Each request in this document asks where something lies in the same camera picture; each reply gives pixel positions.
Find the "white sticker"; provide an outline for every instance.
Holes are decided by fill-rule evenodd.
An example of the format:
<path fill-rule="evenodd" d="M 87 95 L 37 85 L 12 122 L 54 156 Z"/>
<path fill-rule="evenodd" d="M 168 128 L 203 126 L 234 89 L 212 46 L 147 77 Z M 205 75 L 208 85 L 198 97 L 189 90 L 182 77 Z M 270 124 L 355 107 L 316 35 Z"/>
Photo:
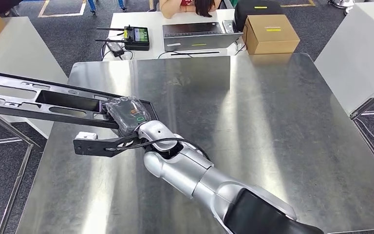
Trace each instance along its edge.
<path fill-rule="evenodd" d="M 167 46 L 177 46 L 177 45 L 181 45 L 181 43 L 168 44 Z"/>

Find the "white table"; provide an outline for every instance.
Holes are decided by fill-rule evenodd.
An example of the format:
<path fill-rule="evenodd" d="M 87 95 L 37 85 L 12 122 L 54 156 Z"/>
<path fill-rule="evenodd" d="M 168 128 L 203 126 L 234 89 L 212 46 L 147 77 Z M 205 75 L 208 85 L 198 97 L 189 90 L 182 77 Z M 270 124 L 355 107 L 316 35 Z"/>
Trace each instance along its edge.
<path fill-rule="evenodd" d="M 146 27 L 149 31 L 150 37 L 150 50 L 148 51 L 132 51 L 134 53 L 133 59 L 156 59 L 164 52 L 164 41 L 163 41 L 163 28 L 164 24 L 179 24 L 179 23 L 200 23 L 200 22 L 214 22 L 218 21 L 222 30 L 223 20 L 234 19 L 234 9 L 220 9 L 215 12 L 210 12 L 213 16 L 206 18 L 198 16 L 195 13 L 178 13 L 175 14 L 171 19 L 163 17 L 161 12 L 133 12 L 133 13 L 114 13 L 112 16 L 110 28 L 123 28 L 124 26 L 138 26 Z M 118 31 L 110 31 L 108 37 L 111 39 L 121 39 L 123 36 L 116 36 Z M 237 52 L 236 47 L 239 49 L 243 46 L 243 40 L 240 38 L 238 46 L 231 44 L 228 48 L 222 49 L 210 49 L 210 50 L 194 50 L 194 51 L 183 51 L 183 52 L 205 52 L 205 51 L 218 51 L 218 54 L 203 54 L 203 55 L 192 55 L 193 57 L 209 57 L 209 56 L 230 56 L 235 55 Z M 248 54 L 246 48 L 239 54 Z M 123 59 L 129 59 L 130 53 L 125 53 Z M 161 59 L 164 58 L 187 58 L 188 56 L 171 56 L 170 53 L 161 55 Z M 120 60 L 115 58 L 111 53 L 105 55 L 103 61 Z"/>
<path fill-rule="evenodd" d="M 0 73 L 67 83 L 67 76 L 28 17 L 4 18 L 4 21 L 6 26 L 0 33 Z M 6 120 L 26 121 L 46 138 L 53 124 L 52 121 L 31 118 Z"/>
<path fill-rule="evenodd" d="M 374 96 L 374 2 L 354 5 L 315 65 L 348 115 Z"/>

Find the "woman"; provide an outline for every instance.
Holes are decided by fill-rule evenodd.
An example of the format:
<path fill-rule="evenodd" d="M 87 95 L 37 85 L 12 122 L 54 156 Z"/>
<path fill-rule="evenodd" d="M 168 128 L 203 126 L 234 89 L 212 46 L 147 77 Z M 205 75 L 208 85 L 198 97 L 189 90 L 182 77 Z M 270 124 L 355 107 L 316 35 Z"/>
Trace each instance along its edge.
<path fill-rule="evenodd" d="M 195 12 L 197 15 L 211 17 L 209 12 L 219 8 L 221 0 L 160 0 L 160 11 L 170 19 L 175 13 Z"/>

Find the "metal tabletop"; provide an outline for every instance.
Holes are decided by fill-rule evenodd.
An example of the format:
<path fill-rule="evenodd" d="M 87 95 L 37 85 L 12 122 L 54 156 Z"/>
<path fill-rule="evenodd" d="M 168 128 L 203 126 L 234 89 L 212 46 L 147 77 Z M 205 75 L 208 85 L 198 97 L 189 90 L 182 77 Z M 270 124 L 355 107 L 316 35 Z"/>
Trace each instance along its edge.
<path fill-rule="evenodd" d="M 70 85 L 153 103 L 221 171 L 258 184 L 326 232 L 374 229 L 374 156 L 306 54 L 86 62 Z M 18 233 L 223 233 L 211 214 L 155 178 L 143 150 L 78 156 L 55 123 Z"/>

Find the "metal table leg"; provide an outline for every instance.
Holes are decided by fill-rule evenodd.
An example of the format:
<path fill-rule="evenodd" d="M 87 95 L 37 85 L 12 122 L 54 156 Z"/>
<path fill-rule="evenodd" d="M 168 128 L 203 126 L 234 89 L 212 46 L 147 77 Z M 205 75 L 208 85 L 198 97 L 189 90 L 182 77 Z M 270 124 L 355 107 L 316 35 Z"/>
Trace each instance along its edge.
<path fill-rule="evenodd" d="M 8 223 L 9 215 L 11 214 L 11 210 L 14 205 L 15 198 L 18 194 L 19 186 L 20 186 L 20 183 L 22 182 L 23 174 L 25 173 L 26 164 L 28 163 L 32 148 L 33 146 L 38 146 L 39 148 L 41 147 L 36 142 L 31 140 L 29 137 L 27 137 L 25 134 L 23 134 L 21 131 L 19 131 L 14 126 L 12 126 L 9 122 L 7 122 L 1 116 L 0 116 L 0 126 L 2 126 L 6 130 L 8 130 L 9 132 L 17 136 L 14 138 L 1 139 L 0 143 L 15 142 L 15 141 L 20 141 L 20 140 L 23 140 L 26 143 L 28 143 L 28 148 L 26 149 L 25 156 L 23 157 L 20 169 L 18 171 L 17 178 L 15 180 L 15 184 L 12 188 L 8 203 L 6 204 L 6 208 L 5 208 L 5 211 L 3 212 L 3 217 L 0 222 L 0 234 L 3 234 L 5 232 L 6 225 Z"/>
<path fill-rule="evenodd" d="M 4 118 L 0 116 L 0 126 L 8 130 L 9 132 L 13 133 L 15 136 L 21 138 L 28 144 L 33 144 L 41 148 L 37 143 L 35 143 L 33 140 L 31 140 L 29 137 L 27 137 L 25 134 L 23 134 L 21 131 L 16 129 L 14 126 L 12 126 L 10 123 L 8 123 Z"/>

